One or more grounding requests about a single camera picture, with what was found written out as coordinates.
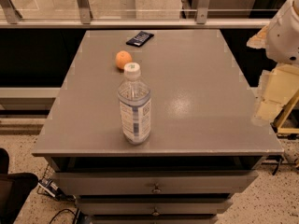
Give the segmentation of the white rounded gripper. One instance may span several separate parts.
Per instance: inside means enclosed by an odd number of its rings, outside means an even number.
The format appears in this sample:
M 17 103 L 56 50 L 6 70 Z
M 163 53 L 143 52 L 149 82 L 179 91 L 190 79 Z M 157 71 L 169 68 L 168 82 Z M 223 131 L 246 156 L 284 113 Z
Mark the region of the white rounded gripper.
M 262 72 L 257 88 L 251 121 L 264 126 L 278 116 L 299 90 L 299 0 L 287 0 L 269 26 L 252 36 L 247 46 L 266 47 L 266 56 L 279 63 L 272 71 Z

